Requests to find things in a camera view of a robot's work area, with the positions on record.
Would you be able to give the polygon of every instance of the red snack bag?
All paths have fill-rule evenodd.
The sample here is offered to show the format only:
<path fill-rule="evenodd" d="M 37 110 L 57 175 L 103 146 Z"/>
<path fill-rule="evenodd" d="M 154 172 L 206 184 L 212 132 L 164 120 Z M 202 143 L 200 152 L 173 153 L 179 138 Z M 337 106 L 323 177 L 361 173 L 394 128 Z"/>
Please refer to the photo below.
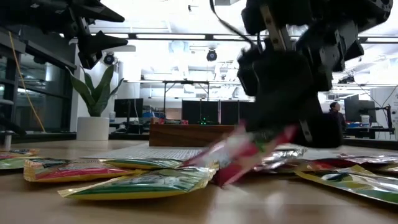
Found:
<path fill-rule="evenodd" d="M 219 186 L 228 185 L 260 164 L 262 158 L 272 153 L 278 145 L 290 142 L 296 130 L 296 126 L 288 126 L 281 131 L 247 133 L 240 126 L 228 138 L 185 161 L 184 165 L 207 166 L 218 162 L 220 170 L 216 175 L 216 183 Z"/>
<path fill-rule="evenodd" d="M 31 159 L 25 161 L 24 178 L 29 182 L 72 182 L 142 174 L 142 170 L 125 170 L 97 159 Z"/>

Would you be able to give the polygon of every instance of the yellow cable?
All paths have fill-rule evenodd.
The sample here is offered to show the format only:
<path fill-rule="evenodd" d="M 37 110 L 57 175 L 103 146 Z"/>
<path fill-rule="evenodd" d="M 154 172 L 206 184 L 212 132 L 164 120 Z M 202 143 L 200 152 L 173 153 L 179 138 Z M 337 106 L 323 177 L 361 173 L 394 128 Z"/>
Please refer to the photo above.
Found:
<path fill-rule="evenodd" d="M 24 77 L 22 76 L 21 68 L 19 67 L 19 62 L 18 62 L 18 59 L 17 59 L 17 54 L 15 53 L 14 41 L 13 41 L 13 39 L 12 39 L 12 34 L 11 34 L 11 32 L 8 32 L 8 35 L 10 36 L 11 47 L 12 47 L 12 53 L 14 54 L 14 60 L 15 60 L 15 63 L 17 64 L 17 70 L 18 70 L 19 76 L 20 76 L 21 81 L 22 81 L 22 86 L 23 86 L 24 89 L 25 89 L 25 93 L 26 93 L 26 96 L 27 96 L 27 100 L 29 101 L 30 107 L 32 108 L 33 113 L 35 114 L 35 117 L 36 117 L 37 121 L 39 122 L 40 126 L 42 127 L 42 131 L 45 133 L 45 129 L 44 129 L 42 120 L 40 120 L 39 116 L 37 115 L 36 110 L 35 110 L 35 108 L 34 108 L 32 102 L 31 102 L 31 100 L 30 100 L 29 93 L 28 93 L 27 90 L 26 90 Z"/>

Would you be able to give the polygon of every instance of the white planter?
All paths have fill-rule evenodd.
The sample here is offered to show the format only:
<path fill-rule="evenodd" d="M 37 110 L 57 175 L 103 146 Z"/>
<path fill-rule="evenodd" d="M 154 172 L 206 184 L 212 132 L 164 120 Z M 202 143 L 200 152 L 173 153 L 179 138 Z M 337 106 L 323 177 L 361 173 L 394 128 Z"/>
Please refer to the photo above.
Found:
<path fill-rule="evenodd" d="M 109 139 L 109 118 L 77 118 L 78 141 L 107 141 Z"/>

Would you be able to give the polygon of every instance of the black monitor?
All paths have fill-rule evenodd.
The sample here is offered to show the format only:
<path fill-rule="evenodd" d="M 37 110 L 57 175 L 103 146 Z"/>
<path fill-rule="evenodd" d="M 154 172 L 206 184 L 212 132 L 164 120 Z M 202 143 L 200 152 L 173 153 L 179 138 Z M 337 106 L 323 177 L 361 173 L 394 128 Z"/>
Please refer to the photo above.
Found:
<path fill-rule="evenodd" d="M 253 116 L 254 102 L 239 101 L 239 122 Z"/>
<path fill-rule="evenodd" d="M 372 123 L 376 123 L 376 111 L 373 101 L 368 100 L 344 100 L 346 121 L 361 122 L 361 115 L 369 115 Z"/>
<path fill-rule="evenodd" d="M 222 101 L 220 105 L 221 124 L 239 124 L 239 105 L 238 101 Z"/>
<path fill-rule="evenodd" d="M 206 119 L 210 124 L 218 124 L 218 101 L 182 101 L 182 119 L 188 124 L 198 124 Z"/>
<path fill-rule="evenodd" d="M 114 101 L 114 112 L 117 118 L 141 118 L 144 99 L 117 99 Z"/>

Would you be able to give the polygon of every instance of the foil packet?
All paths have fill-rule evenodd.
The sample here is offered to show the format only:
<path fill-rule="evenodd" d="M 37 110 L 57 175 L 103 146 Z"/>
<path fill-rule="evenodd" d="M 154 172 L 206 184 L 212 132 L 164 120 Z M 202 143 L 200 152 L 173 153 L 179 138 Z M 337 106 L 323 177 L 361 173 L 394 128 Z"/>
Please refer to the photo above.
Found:
<path fill-rule="evenodd" d="M 126 170 L 104 164 L 97 159 L 69 161 L 65 159 L 31 159 L 25 161 L 24 178 L 29 182 L 72 182 L 142 174 L 142 170 Z"/>
<path fill-rule="evenodd" d="M 187 194 L 202 189 L 213 178 L 216 169 L 182 167 L 162 169 L 142 175 L 129 175 L 111 179 L 79 189 L 60 190 L 64 198 L 79 200 L 130 200 L 161 198 Z"/>
<path fill-rule="evenodd" d="M 373 174 L 359 165 L 331 171 L 295 173 L 306 180 L 398 205 L 398 179 Z"/>
<path fill-rule="evenodd" d="M 299 159 L 287 158 L 279 162 L 271 164 L 271 166 L 257 166 L 255 171 L 262 171 L 268 173 L 294 173 L 294 171 L 321 171 L 334 170 L 338 168 L 353 167 L 360 165 L 371 171 L 383 171 L 386 164 L 398 164 L 397 156 L 351 156 L 347 154 L 340 154 L 334 158 L 324 159 Z"/>
<path fill-rule="evenodd" d="M 168 169 L 177 168 L 182 161 L 176 159 L 100 159 L 105 164 L 127 169 Z"/>
<path fill-rule="evenodd" d="M 291 161 L 303 156 L 307 150 L 304 147 L 290 147 L 276 149 L 269 156 L 262 159 L 261 164 L 254 168 L 254 171 L 271 171 L 288 164 Z"/>
<path fill-rule="evenodd" d="M 347 154 L 340 154 L 339 159 L 350 161 L 355 164 L 398 164 L 398 155 L 383 155 L 383 156 L 353 156 Z"/>
<path fill-rule="evenodd" d="M 10 151 L 0 151 L 0 159 L 36 156 L 38 153 L 38 149 L 11 149 Z"/>
<path fill-rule="evenodd" d="M 185 161 L 184 165 L 208 166 L 217 162 L 220 169 L 214 181 L 222 187 L 237 181 L 261 164 L 263 158 L 272 154 L 277 146 L 290 142 L 296 130 L 296 126 L 288 126 L 247 133 L 244 126 L 240 126 L 226 139 Z"/>

